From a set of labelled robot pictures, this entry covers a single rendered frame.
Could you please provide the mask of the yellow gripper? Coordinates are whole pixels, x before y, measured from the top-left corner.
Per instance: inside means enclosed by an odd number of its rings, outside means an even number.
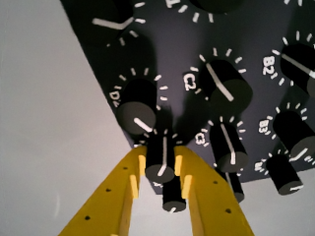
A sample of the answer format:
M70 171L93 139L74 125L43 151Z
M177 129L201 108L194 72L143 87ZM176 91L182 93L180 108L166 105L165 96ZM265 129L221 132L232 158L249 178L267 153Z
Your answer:
M57 236L128 236L147 147L132 148ZM188 199L193 236L255 236L228 183L188 147L174 147L175 175Z

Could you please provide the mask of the black knob box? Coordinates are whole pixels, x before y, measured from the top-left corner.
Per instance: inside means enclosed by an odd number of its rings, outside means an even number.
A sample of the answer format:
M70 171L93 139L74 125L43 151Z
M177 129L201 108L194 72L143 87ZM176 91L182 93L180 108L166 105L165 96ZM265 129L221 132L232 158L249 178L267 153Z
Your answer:
M238 203L241 183L272 177L281 195L304 186L315 0L58 2L130 148L147 147L144 174L165 211L187 208L174 147L202 157Z

